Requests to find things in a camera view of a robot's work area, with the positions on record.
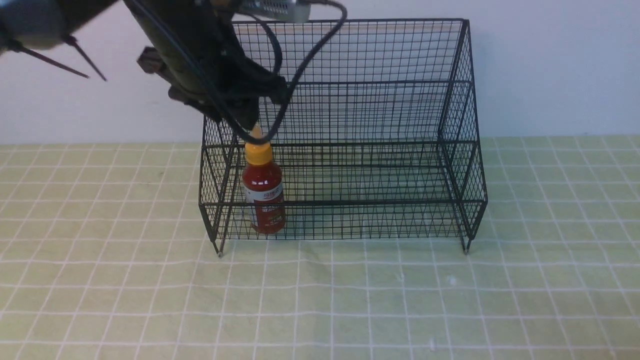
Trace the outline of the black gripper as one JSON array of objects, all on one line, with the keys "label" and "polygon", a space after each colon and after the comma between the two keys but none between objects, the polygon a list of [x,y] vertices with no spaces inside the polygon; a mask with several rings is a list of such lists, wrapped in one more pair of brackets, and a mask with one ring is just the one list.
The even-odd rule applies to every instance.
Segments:
[{"label": "black gripper", "polygon": [[249,132],[258,124],[261,98],[281,106],[290,100],[290,85],[280,73],[282,47],[272,30],[265,31],[274,54],[272,69],[246,55],[234,30],[189,33],[182,47],[160,30],[145,34],[151,46],[139,55],[140,68],[169,83],[169,98],[217,122]]}]

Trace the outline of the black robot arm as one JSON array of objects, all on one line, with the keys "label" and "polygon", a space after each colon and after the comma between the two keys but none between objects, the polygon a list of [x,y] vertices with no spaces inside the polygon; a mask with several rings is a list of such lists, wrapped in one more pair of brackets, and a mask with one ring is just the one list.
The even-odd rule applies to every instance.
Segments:
[{"label": "black robot arm", "polygon": [[[74,33],[112,7],[112,0],[3,0],[1,52],[13,51],[68,71],[80,72],[46,57],[39,50],[60,44],[75,48],[85,60]],[[222,104],[251,130],[259,119],[260,98],[286,104],[289,88],[279,75],[282,50],[273,43],[272,70],[247,57],[233,27],[238,0],[126,0],[125,6],[151,41],[137,59],[142,70],[169,83],[170,99],[224,120],[220,107],[202,86],[214,85]]]}]

